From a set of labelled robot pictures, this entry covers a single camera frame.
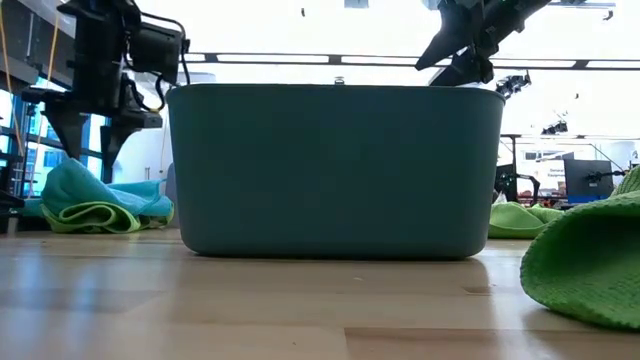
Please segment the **ceiling light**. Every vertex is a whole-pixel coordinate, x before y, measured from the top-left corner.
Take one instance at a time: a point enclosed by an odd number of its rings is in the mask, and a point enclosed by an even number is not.
[[[414,65],[417,57],[343,56],[345,64]]]
[[[601,61],[592,60],[587,64],[588,68],[604,68],[604,69],[640,69],[640,61]]]
[[[184,54],[184,59],[190,62],[207,61],[207,57],[204,54]]]
[[[490,59],[495,67],[521,67],[521,68],[571,68],[575,65],[573,60],[509,60]]]
[[[218,62],[247,62],[247,63],[328,63],[326,55],[243,55],[221,54]]]

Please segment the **teal plastic bin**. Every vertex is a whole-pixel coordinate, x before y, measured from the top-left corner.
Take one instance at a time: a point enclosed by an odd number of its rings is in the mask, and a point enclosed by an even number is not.
[[[182,239],[199,254],[451,259],[485,246],[495,92],[201,84],[168,103]]]

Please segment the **green cloth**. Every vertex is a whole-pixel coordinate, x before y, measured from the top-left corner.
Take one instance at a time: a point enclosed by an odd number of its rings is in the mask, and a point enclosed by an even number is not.
[[[133,216],[126,209],[106,202],[90,202],[70,206],[58,215],[41,205],[45,219],[56,233],[130,233],[138,230],[158,228],[167,225],[173,217]]]
[[[606,200],[567,211],[522,260],[524,291],[549,309],[640,330],[640,168]]]
[[[560,210],[539,206],[526,209],[518,203],[495,204],[491,207],[489,238],[533,239],[547,224],[562,216]]]
[[[44,217],[57,233],[128,233],[161,227],[173,218],[162,181],[105,185],[67,159],[47,175],[41,199],[25,201],[24,216]]]

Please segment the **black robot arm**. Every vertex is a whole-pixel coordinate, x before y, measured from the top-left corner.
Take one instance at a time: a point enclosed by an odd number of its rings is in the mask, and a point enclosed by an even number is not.
[[[524,30],[529,16],[551,0],[441,0],[441,29],[433,37],[415,67],[423,70],[451,56],[431,82],[434,86],[458,86],[493,79],[489,57],[514,31]]]
[[[189,41],[183,27],[176,31],[144,23],[145,14],[133,0],[69,0],[58,11],[76,18],[75,56],[67,64],[74,73],[72,88],[66,92],[29,88],[22,97],[26,102],[44,102],[44,115],[67,155],[76,159],[87,119],[83,114],[111,118],[111,126],[100,131],[105,174],[110,174],[131,134],[162,127],[160,109],[144,104],[135,82],[123,71],[128,68],[157,76],[156,90],[163,107],[160,83],[177,85],[179,61]]]

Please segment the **wood grain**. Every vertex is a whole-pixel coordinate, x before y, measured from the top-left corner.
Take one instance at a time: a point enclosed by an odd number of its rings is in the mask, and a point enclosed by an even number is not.
[[[194,255],[175,230],[0,239],[0,359],[622,359],[640,338],[552,314],[528,242],[461,262]]]

